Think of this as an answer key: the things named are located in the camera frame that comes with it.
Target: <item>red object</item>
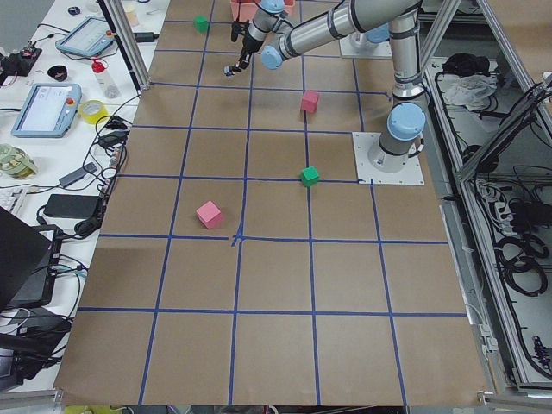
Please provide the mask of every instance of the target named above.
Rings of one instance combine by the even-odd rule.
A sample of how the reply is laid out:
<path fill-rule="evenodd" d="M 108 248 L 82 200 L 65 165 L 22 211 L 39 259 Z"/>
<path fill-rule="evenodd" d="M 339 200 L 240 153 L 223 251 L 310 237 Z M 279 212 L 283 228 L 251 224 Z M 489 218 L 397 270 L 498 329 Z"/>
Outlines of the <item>red object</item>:
<path fill-rule="evenodd" d="M 216 204 L 208 201 L 196 210 L 199 221 L 204 224 L 207 229 L 214 229 L 223 222 L 223 213 Z"/>
<path fill-rule="evenodd" d="M 105 66 L 97 58 L 92 58 L 92 71 L 94 73 L 101 73 L 105 70 Z"/>
<path fill-rule="evenodd" d="M 259 9 L 257 4 L 260 3 L 259 0 L 230 0 L 230 8 L 232 9 L 232 16 L 234 20 L 240 15 L 240 22 L 245 22 L 247 20 L 252 21 L 255 13 Z M 284 10 L 287 11 L 288 15 L 293 15 L 293 9 L 295 7 L 295 0 L 284 0 Z"/>
<path fill-rule="evenodd" d="M 314 91 L 307 91 L 303 94 L 303 99 L 301 99 L 301 110 L 306 110 L 311 114 L 316 112 L 318 107 L 318 99 L 320 94 Z"/>

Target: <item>blue tape grid line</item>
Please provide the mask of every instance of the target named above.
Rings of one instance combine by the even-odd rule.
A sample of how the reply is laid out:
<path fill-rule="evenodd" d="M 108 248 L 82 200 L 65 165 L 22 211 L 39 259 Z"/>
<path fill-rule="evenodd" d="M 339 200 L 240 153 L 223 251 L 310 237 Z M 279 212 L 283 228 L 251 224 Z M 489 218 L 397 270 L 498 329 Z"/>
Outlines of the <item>blue tape grid line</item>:
<path fill-rule="evenodd" d="M 284 315 L 284 316 L 317 316 L 317 317 L 467 317 L 462 312 L 364 312 L 353 310 L 257 310 L 257 309 L 183 309 L 183 308 L 124 308 L 79 306 L 79 311 L 86 312 L 134 312 L 134 313 L 181 313 L 181 314 L 217 314 L 217 315 Z"/>
<path fill-rule="evenodd" d="M 293 88 L 265 88 L 265 87 L 247 87 L 247 86 L 227 86 L 227 85 L 189 85 L 179 84 L 177 82 L 164 82 L 164 81 L 152 81 L 152 85 L 164 85 L 164 86 L 176 86 L 178 88 L 199 88 L 199 89 L 231 89 L 237 91 L 277 91 L 277 92 L 304 92 L 300 89 Z M 357 91 L 341 91 L 337 89 L 317 89 L 322 93 L 341 93 L 346 95 L 380 95 L 386 97 L 387 100 L 392 99 L 386 91 L 360 91 L 357 87 Z"/>
<path fill-rule="evenodd" d="M 214 11 L 214 1 L 211 3 L 211 11 L 210 16 L 212 17 L 213 11 Z M 299 3 L 300 13 L 302 14 L 302 3 Z M 187 22 L 187 21 L 168 21 L 168 22 Z M 202 53 L 202 59 L 201 59 L 201 65 L 199 69 L 198 74 L 198 81 L 195 85 L 187 85 L 187 84 L 178 84 L 178 83 L 167 83 L 167 82 L 154 82 L 155 85 L 169 85 L 169 86 L 175 86 L 175 87 L 194 87 L 196 89 L 195 96 L 194 96 L 194 102 L 192 106 L 191 111 L 191 118 L 190 118 L 190 125 L 185 126 L 164 126 L 164 125 L 135 125 L 135 128 L 143 128 L 143 129 L 183 129 L 187 130 L 188 134 L 188 140 L 185 145 L 185 151 L 183 154 L 182 164 L 181 164 L 181 170 L 179 176 L 149 176 L 149 175 L 139 175 L 139 174 L 122 174 L 122 177 L 127 178 L 155 178 L 155 179 L 178 179 L 179 185 L 177 194 L 175 197 L 174 207 L 173 207 L 173 213 L 172 213 L 172 220 L 171 220 L 171 226 L 169 235 L 101 235 L 102 237 L 152 237 L 152 238 L 166 238 L 167 239 L 167 245 L 166 245 L 166 252 L 162 267 L 162 273 L 160 277 L 160 283 L 158 287 L 158 293 L 156 298 L 155 307 L 153 309 L 149 308 L 95 308 L 95 307 L 79 307 L 78 309 L 80 311 L 112 311 L 112 312 L 143 312 L 143 313 L 152 313 L 154 315 L 153 321 L 152 321 L 152 328 L 150 332 L 149 337 L 149 343 L 147 348 L 147 356 L 146 361 L 144 365 L 144 371 L 142 375 L 142 382 L 141 382 L 141 391 L 140 391 L 140 397 L 139 397 L 139 405 L 143 404 L 144 399 L 144 393 L 146 389 L 147 384 L 147 374 L 149 369 L 149 363 L 151 360 L 151 354 L 152 354 L 152 348 L 154 344 L 154 336 L 155 336 L 155 329 L 156 329 L 156 323 L 157 318 L 160 313 L 179 313 L 179 314 L 221 314 L 221 315 L 232 315 L 233 316 L 233 324 L 232 324 L 232 339 L 231 339 L 231 357 L 230 357 L 230 373 L 229 373 L 229 405 L 232 404 L 233 401 L 233 393 L 234 393 L 234 374 L 235 374 L 235 346 L 236 346 L 236 331 L 237 331 L 237 324 L 238 324 L 238 316 L 239 315 L 303 315 L 303 316 L 311 316 L 312 317 L 312 334 L 313 334 L 313 356 L 314 356 L 314 367 L 315 367 L 315 384 L 316 384 L 316 395 L 317 395 L 317 404 L 320 405 L 322 403 L 321 398 L 321 392 L 320 392 L 320 378 L 319 378 L 319 367 L 318 367 L 318 351 L 317 351 L 317 316 L 351 316 L 351 317 L 389 317 L 390 324 L 391 324 L 391 330 L 392 330 L 392 340 L 393 340 L 393 347 L 394 347 L 394 353 L 395 353 L 395 359 L 397 363 L 397 369 L 398 369 L 398 379 L 401 389 L 401 396 L 403 399 L 404 405 L 407 405 L 407 397 L 406 397 L 406 391 L 405 391 L 405 384 L 404 379 L 402 375 L 402 369 L 400 366 L 400 358 L 398 353 L 398 343 L 397 343 L 397 336 L 395 331 L 395 325 L 394 325 L 394 318 L 397 317 L 466 317 L 466 313 L 423 313 L 423 312 L 393 312 L 392 311 L 392 305 L 391 305 L 391 299 L 390 299 L 390 293 L 389 293 L 389 286 L 387 283 L 387 277 L 386 277 L 386 265 L 385 265 L 385 257 L 383 252 L 383 245 L 385 244 L 448 244 L 446 241 L 383 241 L 381 240 L 381 234 L 380 234 L 380 224 L 379 224 L 379 218 L 377 213 L 377 205 L 375 201 L 375 193 L 373 190 L 373 185 L 370 187 L 370 191 L 372 194 L 372 200 L 373 200 L 373 209 L 374 209 L 374 219 L 376 222 L 376 230 L 377 230 L 377 240 L 335 240 L 335 239 L 315 239 L 312 236 L 312 213 L 311 213 L 311 189 L 308 188 L 306 191 L 307 194 L 307 205 L 308 205 L 308 217 L 309 217 L 309 238 L 308 239 L 293 239 L 293 238 L 271 238 L 271 237 L 255 237 L 255 236 L 246 236 L 243 234 L 243 224 L 244 224 L 244 218 L 245 218 L 245 211 L 246 211 L 246 202 L 247 202 L 247 185 L 248 181 L 299 181 L 299 179 L 270 179 L 270 178 L 250 178 L 248 176 L 248 147 L 249 147 L 249 138 L 251 132 L 254 131 L 268 131 L 268 132 L 302 132 L 304 133 L 304 140 L 305 140 L 305 158 L 306 158 L 306 165 L 308 166 L 310 164 L 309 160 L 309 140 L 308 135 L 312 133 L 322 133 L 322 134 L 341 134 L 341 135 L 348 135 L 348 132 L 344 131 L 313 131 L 308 130 L 308 122 L 307 122 L 307 116 L 304 113 L 304 129 L 303 130 L 283 130 L 283 129 L 252 129 L 251 128 L 251 112 L 252 112 L 252 101 L 253 101 L 253 91 L 260 90 L 260 91 L 296 91 L 296 92 L 303 92 L 306 88 L 305 84 L 305 69 L 304 69 L 304 56 L 301 57 L 302 59 L 302 78 L 303 78 L 303 90 L 296 90 L 296 89 L 286 89 L 286 88 L 254 88 L 253 87 L 253 65 L 254 65 L 254 59 L 251 63 L 251 82 L 249 87 L 234 87 L 234 86 L 217 86 L 217 85 L 201 85 L 201 77 L 203 73 L 204 68 L 204 61 L 205 61 L 205 55 L 207 53 L 226 53 L 228 55 L 235 55 L 238 53 L 233 52 L 213 52 L 213 51 L 207 51 L 207 43 L 209 39 L 209 33 L 208 30 L 204 42 L 204 49 L 203 51 L 198 50 L 191 50 L 191 49 L 178 49 L 178 50 L 169 50 L 169 49 L 160 49 L 156 52 L 198 52 Z M 329 58 L 334 59 L 338 56 L 318 56 L 318 55 L 310 55 L 309 57 L 320 57 L 320 58 Z M 360 91 L 359 88 L 359 82 L 358 82 L 358 73 L 356 69 L 356 65 L 353 62 L 353 69 L 354 69 L 354 81 L 356 86 L 356 91 L 333 91 L 333 90 L 327 90 L 327 91 L 321 91 L 324 93 L 354 93 L 357 96 L 358 105 L 359 105 L 359 116 L 361 120 L 361 130 L 364 130 L 365 124 L 364 124 L 364 118 L 362 114 L 362 103 L 361 103 L 361 96 L 363 95 L 382 95 L 386 96 L 387 99 L 392 100 L 392 98 L 389 96 L 389 94 L 385 91 Z M 200 89 L 233 89 L 233 90 L 244 90 L 249 91 L 249 105 L 248 105 L 248 126 L 246 128 L 206 128 L 206 127 L 192 127 L 193 124 L 193 117 L 195 115 L 196 107 L 197 107 L 197 101 L 198 101 L 198 92 Z M 195 176 L 185 176 L 184 170 L 185 170 L 185 161 L 186 156 L 188 152 L 188 146 L 190 142 L 190 136 L 191 132 L 193 130 L 238 130 L 238 131 L 246 131 L 247 132 L 247 140 L 246 140 L 246 153 L 245 153 L 245 166 L 244 166 L 244 175 L 242 178 L 236 177 L 195 177 Z M 160 307 L 160 299 L 161 294 L 163 290 L 163 283 L 166 273 L 166 266 L 168 262 L 168 257 L 170 253 L 171 248 L 171 242 L 172 239 L 191 239 L 191 240 L 218 240 L 218 241 L 228 241 L 230 240 L 229 237 L 223 237 L 223 236 L 201 236 L 201 235 L 174 235 L 173 229 L 175 225 L 175 219 L 178 209 L 178 203 L 179 203 L 179 194 L 182 191 L 182 186 L 185 183 L 185 180 L 187 179 L 218 179 L 218 180 L 241 180 L 243 181 L 243 200 L 242 200 L 242 209 L 241 209 L 241 221 L 240 225 L 238 227 L 238 230 L 236 231 L 236 235 L 234 235 L 233 238 L 233 245 L 235 245 L 237 242 L 239 242 L 238 245 L 238 258 L 237 258 L 237 268 L 236 268 L 236 280 L 235 280 L 235 300 L 234 300 L 234 309 L 233 310 L 216 310 L 216 309 L 166 309 Z M 343 184 L 358 184 L 358 181 L 356 180 L 330 180 L 325 179 L 321 180 L 321 182 L 334 182 L 334 183 L 343 183 Z M 258 240 L 258 241 L 270 241 L 270 242 L 308 242 L 309 248 L 310 248 L 310 294 L 311 294 L 311 310 L 239 310 L 238 304 L 239 304 L 239 290 L 240 290 L 240 275 L 241 275 L 241 266 L 242 266 L 242 242 L 245 240 Z M 384 277 L 384 283 L 385 283 L 385 289 L 386 289 L 386 300 L 387 300 L 387 306 L 388 306 L 388 312 L 355 312 L 355 311 L 328 311 L 328 310 L 317 310 L 316 308 L 316 290 L 315 290 L 315 267 L 314 267 L 314 249 L 313 245 L 315 242 L 334 242 L 334 243 L 372 243 L 372 244 L 378 244 L 379 246 L 379 254 L 380 254 L 380 260 L 381 260 L 381 266 L 382 266 L 382 273 Z"/>
<path fill-rule="evenodd" d="M 234 240 L 232 246 L 237 242 L 240 243 L 238 248 L 238 264 L 235 272 L 235 296 L 234 296 L 234 311 L 238 310 L 239 304 L 239 293 L 240 293 L 240 276 L 242 272 L 242 241 L 243 241 L 243 224 L 245 221 L 245 211 L 247 208 L 247 199 L 248 199 L 248 165 L 249 165 L 249 142 L 251 139 L 251 112 L 253 110 L 253 76 L 254 76 L 254 57 L 250 62 L 250 78 L 249 78 L 249 102 L 248 102 L 248 130 L 246 133 L 246 143 L 245 143 L 245 160 L 243 163 L 243 193 L 241 199 L 241 215 L 240 215 L 240 224 L 238 230 L 234 235 Z M 228 391 L 228 404 L 232 405 L 234 400 L 234 367 L 235 367 L 235 336 L 238 326 L 238 314 L 235 313 L 232 321 L 232 346 L 230 350 L 230 378 L 229 378 L 229 391 Z"/>
<path fill-rule="evenodd" d="M 303 19 L 303 3 L 299 3 L 299 17 Z M 303 83 L 303 90 L 306 91 L 306 76 L 304 69 L 304 56 L 301 56 L 301 79 Z M 310 152 L 309 152 L 309 134 L 308 134 L 308 122 L 307 114 L 303 111 L 303 125 L 304 125 L 304 157 L 305 166 L 311 166 Z M 312 200 L 311 189 L 307 187 L 307 211 L 309 218 L 309 269 L 310 269 L 310 307 L 312 309 L 312 347 L 313 347 L 313 362 L 314 362 L 314 380 L 315 380 L 315 394 L 317 396 L 317 405 L 322 405 L 322 395 L 320 393 L 320 369 L 318 360 L 318 332 L 317 332 L 317 299 L 316 299 L 316 285 L 315 285 L 315 267 L 314 267 L 314 246 L 312 242 Z"/>
<path fill-rule="evenodd" d="M 213 16 L 214 9 L 215 9 L 215 0 L 211 0 L 210 19 Z M 207 29 L 207 34 L 205 36 L 205 41 L 204 41 L 204 53 L 203 53 L 202 58 L 201 58 L 201 65 L 199 67 L 198 81 L 196 83 L 197 88 L 196 88 L 196 92 L 195 92 L 194 99 L 193 99 L 193 105 L 192 105 L 192 109 L 191 109 L 190 125 L 193 124 L 193 117 L 195 115 L 195 111 L 196 111 L 196 107 L 197 107 L 197 103 L 198 103 L 199 84 L 201 82 L 201 74 L 203 72 L 203 66 L 204 66 L 204 62 L 205 62 L 205 50 L 207 49 L 207 40 L 209 39 L 209 32 L 210 32 L 210 30 Z M 188 129 L 188 137 L 187 137 L 187 140 L 186 140 L 184 154 L 182 156 L 180 176 L 182 176 L 184 174 L 186 155 L 188 153 L 188 146 L 189 146 L 189 143 L 190 143 L 190 134 L 191 134 L 191 129 Z M 141 388 L 140 388 L 140 396 L 138 398 L 138 405 L 143 405 L 144 393 L 146 391 L 147 375 L 148 375 L 148 372 L 149 372 L 149 362 L 151 361 L 152 348 L 153 348 L 153 345 L 154 345 L 155 329 L 157 327 L 157 316 L 159 315 L 161 294 L 163 292 L 163 283 L 165 281 L 166 266 L 167 266 L 168 257 L 169 257 L 170 250 L 171 250 L 171 241 L 172 241 L 172 236 L 173 236 L 173 231 L 174 231 L 174 224 L 175 224 L 175 221 L 176 221 L 177 210 L 178 210 L 178 207 L 179 207 L 179 197 L 180 197 L 180 192 L 181 192 L 181 189 L 182 189 L 182 182 L 183 182 L 183 179 L 179 178 L 179 184 L 178 184 L 178 187 L 177 187 L 176 196 L 174 198 L 174 206 L 173 206 L 173 209 L 172 209 L 171 226 L 170 226 L 170 229 L 169 229 L 169 235 L 168 235 L 167 243 L 166 243 L 165 258 L 163 260 L 163 267 L 162 267 L 162 270 L 161 270 L 160 282 L 159 282 L 158 291 L 157 291 L 157 298 L 156 298 L 156 301 L 155 301 L 154 318 L 153 318 L 153 321 L 152 321 L 152 328 L 150 330 L 149 342 L 148 342 L 148 345 L 147 345 L 147 354 L 146 354 L 146 360 L 145 360 L 145 363 L 144 363 L 144 370 L 143 370 L 143 375 L 142 375 L 142 380 L 141 380 Z"/>
<path fill-rule="evenodd" d="M 230 237 L 224 235 L 135 235 L 135 234 L 111 234 L 102 233 L 100 237 L 111 238 L 142 238 L 142 239 L 182 239 L 182 240 L 229 240 Z M 312 238 L 294 238 L 294 237 L 262 237 L 256 235 L 239 236 L 241 240 L 257 240 L 260 242 L 313 242 L 313 243 L 345 243 L 345 244 L 418 244 L 418 245 L 448 245 L 447 241 L 431 240 L 347 240 L 347 239 L 317 239 Z"/>
<path fill-rule="evenodd" d="M 381 273 L 383 274 L 384 287 L 386 289 L 387 309 L 389 310 L 389 323 L 391 325 L 393 350 L 395 353 L 395 361 L 397 364 L 398 384 L 400 386 L 401 398 L 403 399 L 403 406 L 407 406 L 408 400 L 406 398 L 405 380 L 403 378 L 403 370 L 400 366 L 400 355 L 398 353 L 397 332 L 395 330 L 395 321 L 393 318 L 391 295 L 389 293 L 389 282 L 387 280 L 387 272 L 386 272 L 386 258 L 383 252 L 383 243 L 381 243 L 380 219 L 378 216 L 378 205 L 376 203 L 376 194 L 373 188 L 373 182 L 370 185 L 370 194 L 372 196 L 373 218 L 376 224 L 376 235 L 378 237 L 379 261 L 381 262 Z"/>

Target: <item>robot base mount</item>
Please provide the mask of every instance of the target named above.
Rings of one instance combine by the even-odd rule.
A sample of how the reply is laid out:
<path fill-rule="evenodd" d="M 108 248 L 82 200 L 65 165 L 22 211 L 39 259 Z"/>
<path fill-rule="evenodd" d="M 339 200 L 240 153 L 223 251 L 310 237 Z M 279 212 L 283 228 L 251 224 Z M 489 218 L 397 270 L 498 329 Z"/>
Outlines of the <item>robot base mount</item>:
<path fill-rule="evenodd" d="M 424 185 L 422 168 L 418 157 L 405 158 L 404 167 L 398 172 L 384 172 L 376 168 L 368 159 L 370 148 L 378 146 L 381 133 L 377 132 L 354 132 L 354 158 L 356 160 L 357 178 L 361 184 L 376 185 Z M 409 154 L 416 152 L 412 145 Z"/>

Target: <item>white cloth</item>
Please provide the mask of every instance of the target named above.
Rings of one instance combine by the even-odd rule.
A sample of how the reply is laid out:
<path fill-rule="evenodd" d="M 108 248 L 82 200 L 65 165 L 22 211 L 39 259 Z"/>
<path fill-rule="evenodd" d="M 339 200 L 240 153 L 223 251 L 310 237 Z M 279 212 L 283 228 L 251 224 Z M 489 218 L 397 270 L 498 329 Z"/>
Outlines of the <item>white cloth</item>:
<path fill-rule="evenodd" d="M 487 98 L 496 90 L 496 78 L 473 75 L 456 80 L 443 97 L 447 104 L 465 106 L 468 110 L 482 110 L 489 105 Z"/>

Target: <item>blue joint cap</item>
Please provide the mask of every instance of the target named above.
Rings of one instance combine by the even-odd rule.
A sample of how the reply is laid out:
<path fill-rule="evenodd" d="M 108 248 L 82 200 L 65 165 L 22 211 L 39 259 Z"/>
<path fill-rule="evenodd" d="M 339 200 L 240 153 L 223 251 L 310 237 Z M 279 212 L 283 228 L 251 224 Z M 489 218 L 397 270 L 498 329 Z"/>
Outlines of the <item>blue joint cap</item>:
<path fill-rule="evenodd" d="M 260 54 L 260 61 L 268 69 L 275 70 L 282 66 L 282 56 L 274 46 L 266 46 Z"/>
<path fill-rule="evenodd" d="M 284 11 L 284 0 L 262 0 L 259 4 L 268 13 L 281 13 Z"/>
<path fill-rule="evenodd" d="M 414 103 L 401 103 L 392 109 L 387 118 L 387 129 L 399 141 L 414 141 L 422 134 L 425 114 Z"/>
<path fill-rule="evenodd" d="M 389 40 L 389 23 L 382 24 L 364 34 L 371 43 L 383 43 Z"/>

